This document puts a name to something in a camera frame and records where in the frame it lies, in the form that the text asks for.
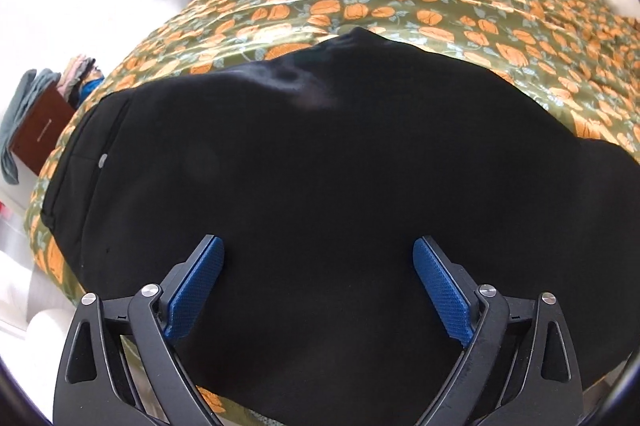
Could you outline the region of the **black pants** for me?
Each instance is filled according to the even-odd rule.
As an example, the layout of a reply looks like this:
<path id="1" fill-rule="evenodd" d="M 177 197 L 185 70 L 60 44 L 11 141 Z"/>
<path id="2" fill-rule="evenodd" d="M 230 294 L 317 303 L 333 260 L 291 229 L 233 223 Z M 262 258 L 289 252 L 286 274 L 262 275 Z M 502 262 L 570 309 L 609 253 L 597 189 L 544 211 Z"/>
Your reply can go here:
<path id="1" fill-rule="evenodd" d="M 639 166 L 488 69 L 357 28 L 157 79 L 81 118 L 41 218 L 82 287 L 125 297 L 213 234 L 224 268 L 179 356 L 288 425 L 411 425 L 460 347 L 412 262 L 559 298 L 591 385 L 639 342 Z"/>

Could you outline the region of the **brown wooden nightstand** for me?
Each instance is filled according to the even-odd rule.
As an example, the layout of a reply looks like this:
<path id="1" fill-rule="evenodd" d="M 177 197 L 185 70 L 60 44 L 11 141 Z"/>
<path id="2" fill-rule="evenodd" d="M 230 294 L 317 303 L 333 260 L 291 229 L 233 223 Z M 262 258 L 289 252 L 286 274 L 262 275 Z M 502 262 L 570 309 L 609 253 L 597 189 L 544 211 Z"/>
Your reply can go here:
<path id="1" fill-rule="evenodd" d="M 49 84 L 15 131 L 10 151 L 31 172 L 39 173 L 74 114 L 73 106 Z"/>

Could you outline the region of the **clothes pile on nightstand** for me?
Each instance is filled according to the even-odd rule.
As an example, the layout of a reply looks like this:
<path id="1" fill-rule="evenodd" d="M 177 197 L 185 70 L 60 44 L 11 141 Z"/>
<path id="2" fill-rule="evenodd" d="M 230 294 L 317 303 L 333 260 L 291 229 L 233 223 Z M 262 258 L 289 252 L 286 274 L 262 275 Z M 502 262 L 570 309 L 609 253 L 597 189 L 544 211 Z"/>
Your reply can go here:
<path id="1" fill-rule="evenodd" d="M 85 55 L 73 57 L 61 74 L 56 89 L 73 108 L 79 105 L 102 83 L 104 74 L 96 60 Z"/>

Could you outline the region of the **grey towel hanging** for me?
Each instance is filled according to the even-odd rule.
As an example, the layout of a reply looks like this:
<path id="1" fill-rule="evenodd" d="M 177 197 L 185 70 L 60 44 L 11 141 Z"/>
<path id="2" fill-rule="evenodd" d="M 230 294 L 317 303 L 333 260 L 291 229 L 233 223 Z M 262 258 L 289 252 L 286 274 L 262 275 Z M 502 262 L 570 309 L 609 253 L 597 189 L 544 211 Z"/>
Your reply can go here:
<path id="1" fill-rule="evenodd" d="M 18 82 L 1 121 L 1 172 L 3 180 L 9 185 L 20 183 L 17 165 L 11 152 L 12 139 L 38 97 L 51 84 L 56 86 L 60 78 L 59 72 L 54 72 L 49 68 L 44 68 L 42 71 L 29 69 Z"/>

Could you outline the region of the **olive orange floral bedspread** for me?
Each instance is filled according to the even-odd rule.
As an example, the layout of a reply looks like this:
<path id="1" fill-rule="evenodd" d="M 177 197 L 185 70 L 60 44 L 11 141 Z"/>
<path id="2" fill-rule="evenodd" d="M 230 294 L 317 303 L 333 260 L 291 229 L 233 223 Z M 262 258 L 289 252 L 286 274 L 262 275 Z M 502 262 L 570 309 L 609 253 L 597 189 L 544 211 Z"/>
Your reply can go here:
<path id="1" fill-rule="evenodd" d="M 137 372 L 160 400 L 162 425 L 284 424 L 198 386 L 186 372 L 178 348 L 215 285 L 191 333 L 170 344 L 160 329 L 160 283 L 186 259 L 134 294 L 102 297 L 70 270 L 42 221 L 42 203 L 81 118 L 108 94 L 274 60 L 357 28 L 488 69 L 575 137 L 620 146 L 639 166 L 639 28 L 605 0 L 194 0 L 79 106 L 32 197 L 27 224 L 37 264 L 76 305 L 56 383 L 56 424 L 153 424 L 134 388 Z M 459 355 L 411 425 L 575 424 L 582 393 L 607 372 L 591 385 L 582 381 L 559 298 L 547 290 L 508 296 L 474 282 L 484 303 L 480 326 L 469 348 L 445 330 Z"/>

